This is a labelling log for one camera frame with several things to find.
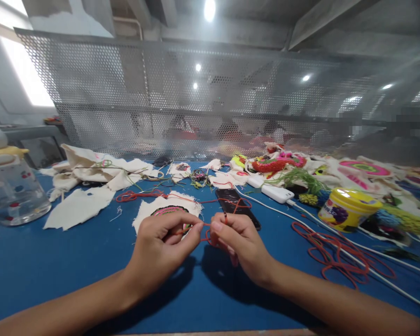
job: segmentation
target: black phone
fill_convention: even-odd
[[[223,201],[219,199],[219,204],[221,204],[221,207],[223,210],[227,213],[233,213],[235,211],[235,206],[238,200],[241,198],[240,195],[238,195],[237,191],[235,189],[218,189],[216,191],[216,196],[218,198],[226,199],[230,202]],[[246,206],[246,203],[244,203],[243,200],[239,202],[239,205]],[[252,211],[249,208],[237,208],[237,215],[248,215],[249,218],[252,220],[253,224],[255,225],[255,228],[257,231],[261,230],[261,224],[260,222],[255,218]]]

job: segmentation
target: water bottle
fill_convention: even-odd
[[[51,209],[45,192],[25,162],[27,149],[8,146],[0,130],[0,224],[16,226],[31,222]]]

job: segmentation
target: perforated metal mesh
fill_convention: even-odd
[[[420,99],[414,65],[16,32],[72,143],[113,155],[256,155],[272,139],[327,153]]]

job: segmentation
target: phone charger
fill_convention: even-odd
[[[288,189],[271,185],[264,185],[261,187],[261,192],[281,204],[284,204],[287,200],[294,197],[294,193]]]

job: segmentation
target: white power bank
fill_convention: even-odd
[[[289,191],[288,189],[275,187],[272,185],[261,186],[263,184],[263,179],[258,175],[249,177],[247,183],[253,186],[254,188],[261,187],[261,192],[263,194],[269,196],[270,198],[281,204],[284,204],[287,200],[290,200],[294,197],[294,193]]]

